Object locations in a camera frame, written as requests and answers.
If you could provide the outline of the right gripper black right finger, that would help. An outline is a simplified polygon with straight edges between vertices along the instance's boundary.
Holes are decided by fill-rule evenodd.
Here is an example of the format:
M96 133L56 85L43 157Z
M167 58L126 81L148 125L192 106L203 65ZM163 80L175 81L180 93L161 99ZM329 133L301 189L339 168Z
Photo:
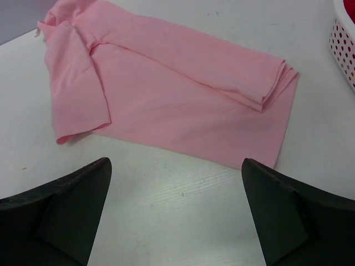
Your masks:
M250 158L241 173L267 265L354 265L354 200Z

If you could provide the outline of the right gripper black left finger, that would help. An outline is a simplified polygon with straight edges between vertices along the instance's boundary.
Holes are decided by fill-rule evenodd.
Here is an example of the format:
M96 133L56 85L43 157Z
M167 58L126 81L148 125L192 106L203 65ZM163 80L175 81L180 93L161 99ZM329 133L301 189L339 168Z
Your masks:
M111 174L103 157L1 199L1 265L87 265Z

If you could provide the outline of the pink t-shirt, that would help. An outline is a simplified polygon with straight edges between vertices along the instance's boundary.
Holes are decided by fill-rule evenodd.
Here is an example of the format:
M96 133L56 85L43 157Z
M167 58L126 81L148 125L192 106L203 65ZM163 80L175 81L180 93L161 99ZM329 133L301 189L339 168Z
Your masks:
M284 59L108 1L58 1L37 27L58 144L92 132L275 165L299 77Z

